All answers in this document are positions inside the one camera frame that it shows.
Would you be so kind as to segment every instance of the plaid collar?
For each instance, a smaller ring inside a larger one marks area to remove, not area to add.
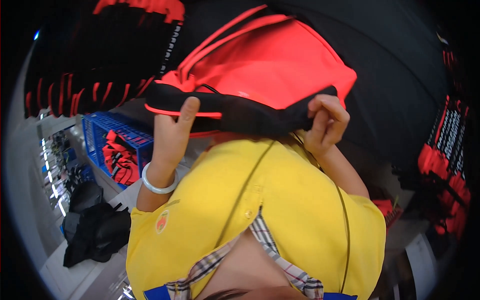
[[[257,241],[262,245],[265,252],[270,256],[285,272],[290,283],[301,291],[309,299],[322,300],[324,297],[324,286],[318,279],[308,276],[303,270],[283,259],[276,247],[275,241],[268,230],[268,227],[262,217],[262,208],[258,212],[257,218],[250,224],[250,230]],[[197,261],[190,269],[187,278],[181,278],[166,284],[170,299],[172,300],[191,300],[192,293],[190,285],[200,281],[210,272],[215,270],[223,258],[230,252],[233,245],[237,242],[239,236],[223,245],[213,253]]]

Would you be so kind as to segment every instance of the hair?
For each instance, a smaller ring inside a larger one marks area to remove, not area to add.
[[[225,289],[225,290],[221,290],[216,293],[213,293],[212,295],[208,296],[204,300],[230,300],[230,299],[241,297],[248,292],[249,290],[247,289],[237,289],[237,288]]]

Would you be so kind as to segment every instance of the yellow shirt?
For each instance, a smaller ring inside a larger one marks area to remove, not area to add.
[[[198,261],[242,233],[260,207],[280,256],[321,280],[325,292],[340,291],[347,230],[336,186],[300,147],[279,142],[247,180],[271,143],[217,145],[199,157],[166,204],[152,213],[133,209],[126,267],[137,299],[188,278]],[[341,192],[351,242],[343,293],[367,300],[382,269],[385,221],[369,199]],[[213,273],[190,284],[193,299]]]

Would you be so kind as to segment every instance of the wrist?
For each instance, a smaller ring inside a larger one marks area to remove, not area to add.
[[[151,185],[163,189],[173,184],[176,167],[176,165],[152,160],[145,175]]]
[[[335,145],[333,145],[325,151],[312,153],[312,155],[313,157],[315,157],[317,161],[320,161],[320,160],[325,161],[325,160],[328,160],[330,157],[334,156],[335,152],[337,151],[338,151],[338,148]]]

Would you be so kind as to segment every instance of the white bracelet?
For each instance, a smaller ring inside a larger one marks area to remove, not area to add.
[[[142,171],[142,181],[144,182],[145,187],[147,187],[149,189],[149,191],[154,192],[155,194],[168,194],[169,192],[176,189],[176,187],[179,183],[179,175],[177,173],[177,169],[175,169],[175,179],[174,179],[172,185],[170,185],[169,187],[160,189],[160,188],[154,187],[151,183],[148,182],[147,169],[148,169],[149,165],[150,165],[150,163],[146,164],[146,166],[144,167],[144,169]]]

